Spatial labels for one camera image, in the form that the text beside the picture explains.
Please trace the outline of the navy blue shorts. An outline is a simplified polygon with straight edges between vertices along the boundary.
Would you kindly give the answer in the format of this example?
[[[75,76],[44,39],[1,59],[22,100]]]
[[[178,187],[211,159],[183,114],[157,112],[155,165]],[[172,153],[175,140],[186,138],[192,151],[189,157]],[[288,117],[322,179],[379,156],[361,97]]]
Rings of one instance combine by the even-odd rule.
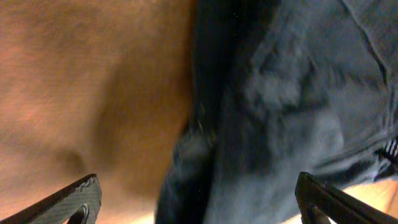
[[[397,1],[197,2],[193,117],[156,223],[281,223],[309,172],[397,179]]]

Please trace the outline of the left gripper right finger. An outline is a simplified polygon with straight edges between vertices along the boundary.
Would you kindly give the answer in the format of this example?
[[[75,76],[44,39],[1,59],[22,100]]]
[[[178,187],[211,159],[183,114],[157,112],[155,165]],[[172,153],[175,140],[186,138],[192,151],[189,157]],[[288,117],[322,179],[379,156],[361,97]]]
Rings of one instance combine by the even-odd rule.
[[[295,197],[303,224],[397,224],[397,219],[308,172],[299,173]]]

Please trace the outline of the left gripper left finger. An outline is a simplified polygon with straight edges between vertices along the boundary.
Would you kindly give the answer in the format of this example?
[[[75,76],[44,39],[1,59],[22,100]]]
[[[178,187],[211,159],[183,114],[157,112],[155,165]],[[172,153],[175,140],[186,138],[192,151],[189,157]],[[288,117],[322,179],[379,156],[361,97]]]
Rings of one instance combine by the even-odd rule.
[[[89,174],[1,220],[1,224],[95,224],[101,208],[101,198],[98,177]]]

